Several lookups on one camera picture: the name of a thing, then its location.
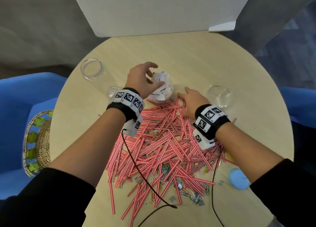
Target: round wooden table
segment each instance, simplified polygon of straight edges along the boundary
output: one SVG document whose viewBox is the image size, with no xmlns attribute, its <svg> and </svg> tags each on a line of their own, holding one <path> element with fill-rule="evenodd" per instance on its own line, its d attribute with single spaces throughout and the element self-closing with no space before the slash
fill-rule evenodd
<svg viewBox="0 0 316 227">
<path fill-rule="evenodd" d="M 225 109 L 236 125 L 283 157 L 293 159 L 293 135 L 290 118 L 282 96 L 265 69 L 248 52 L 231 40 L 202 32 L 172 33 L 147 36 L 110 38 L 97 46 L 83 60 L 98 58 L 124 86 L 129 69 L 152 61 L 158 71 L 166 71 L 174 84 L 174 94 L 184 92 L 184 86 L 205 94 L 211 84 L 225 85 L 232 91 L 233 101 Z M 79 63 L 66 81 L 56 104 L 51 125 L 50 154 L 55 159 L 81 136 L 102 114 L 108 99 L 92 82 L 83 78 Z M 248 188 L 237 190 L 227 179 L 235 168 L 222 163 L 216 172 L 214 208 L 225 227 L 267 226 L 270 211 Z M 208 176 L 200 177 L 211 180 Z M 127 193 L 135 182 L 114 189 L 116 215 L 112 215 L 105 173 L 87 207 L 84 226 L 128 226 L 131 212 L 120 220 L 132 200 Z M 174 195 L 169 189 L 164 198 Z M 211 196 L 203 197 L 204 206 L 195 206 L 187 197 L 178 209 L 165 207 L 153 214 L 143 226 L 222 226 L 212 209 Z M 152 205 L 143 206 L 134 219 L 137 226 L 150 212 Z"/>
</svg>

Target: wrist strap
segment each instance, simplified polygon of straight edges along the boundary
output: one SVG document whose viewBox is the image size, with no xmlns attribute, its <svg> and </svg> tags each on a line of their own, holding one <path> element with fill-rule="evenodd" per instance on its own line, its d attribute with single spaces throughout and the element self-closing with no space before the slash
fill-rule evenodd
<svg viewBox="0 0 316 227">
<path fill-rule="evenodd" d="M 193 126 L 208 140 L 215 138 L 216 131 L 226 122 L 227 114 L 216 105 L 202 105 L 195 111 L 196 122 Z"/>
<path fill-rule="evenodd" d="M 110 99 L 107 109 L 116 108 L 122 111 L 126 117 L 126 122 L 129 120 L 136 120 L 142 110 L 145 102 L 139 96 L 138 91 L 133 88 L 124 88 L 119 90 Z"/>
</svg>

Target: finger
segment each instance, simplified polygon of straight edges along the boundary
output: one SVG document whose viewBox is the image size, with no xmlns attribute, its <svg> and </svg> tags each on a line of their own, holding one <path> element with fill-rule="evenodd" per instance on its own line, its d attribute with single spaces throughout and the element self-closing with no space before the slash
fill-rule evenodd
<svg viewBox="0 0 316 227">
<path fill-rule="evenodd" d="M 144 64 L 141 64 L 141 68 L 143 69 L 144 73 L 146 73 L 149 70 L 150 67 L 157 68 L 158 65 L 156 63 L 153 63 L 153 62 L 150 62 L 150 61 L 147 61 Z"/>
<path fill-rule="evenodd" d="M 192 89 L 190 89 L 190 88 L 189 88 L 189 87 L 187 87 L 187 86 L 186 86 L 186 87 L 184 87 L 184 89 L 185 89 L 185 92 L 186 92 L 186 93 L 189 93 L 189 92 L 192 90 Z"/>
<path fill-rule="evenodd" d="M 153 77 L 153 74 L 151 73 L 151 71 L 148 69 L 148 71 L 146 71 L 146 74 L 149 76 L 149 77 Z"/>
<path fill-rule="evenodd" d="M 185 118 L 185 117 L 190 117 L 190 116 L 189 116 L 189 112 L 188 112 L 188 111 L 183 112 L 183 113 L 182 113 L 182 117 L 183 117 L 183 118 Z"/>
<path fill-rule="evenodd" d="M 165 84 L 164 81 L 160 81 L 160 82 L 155 82 L 153 84 L 150 85 L 150 93 L 153 93 L 156 89 L 160 88 L 161 86 L 163 86 Z"/>
<path fill-rule="evenodd" d="M 149 78 L 146 77 L 146 80 L 149 84 L 153 84 L 153 82 Z"/>
<path fill-rule="evenodd" d="M 180 99 L 184 100 L 187 94 L 178 92 L 177 95 Z"/>
</svg>

